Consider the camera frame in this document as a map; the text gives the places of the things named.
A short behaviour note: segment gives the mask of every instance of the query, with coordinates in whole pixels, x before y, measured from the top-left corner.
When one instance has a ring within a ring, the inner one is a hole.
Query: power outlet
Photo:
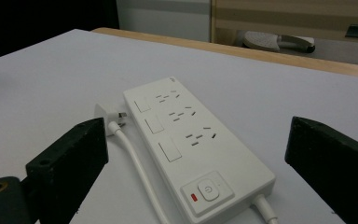
[[[275,175],[175,77],[124,98],[188,223],[222,223],[272,192]]]

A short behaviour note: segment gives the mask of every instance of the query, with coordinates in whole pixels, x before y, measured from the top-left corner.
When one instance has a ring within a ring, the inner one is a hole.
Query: white power cord
[[[278,224],[278,217],[267,202],[264,194],[257,195],[253,200],[253,204],[257,207],[267,224]]]
[[[117,136],[121,140],[123,146],[129,151],[130,156],[133,161],[133,164],[135,165],[136,170],[138,171],[138,174],[141,177],[142,183],[144,184],[144,187],[147,192],[147,196],[149,197],[150,202],[153,204],[153,207],[157,213],[159,222],[161,224],[169,224],[170,222],[168,221],[167,217],[165,216],[164,210],[162,209],[161,204],[158,201],[156,192],[153,190],[153,187],[151,186],[150,181],[147,178],[145,168],[141,164],[138,154],[136,153],[135,149],[133,148],[130,140],[121,131],[120,126],[115,121],[109,122],[108,128],[115,136]]]

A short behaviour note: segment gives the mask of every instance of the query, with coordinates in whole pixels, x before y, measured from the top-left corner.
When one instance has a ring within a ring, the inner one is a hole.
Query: power strip
[[[188,223],[222,223],[272,192],[275,175],[175,77],[124,98]]]

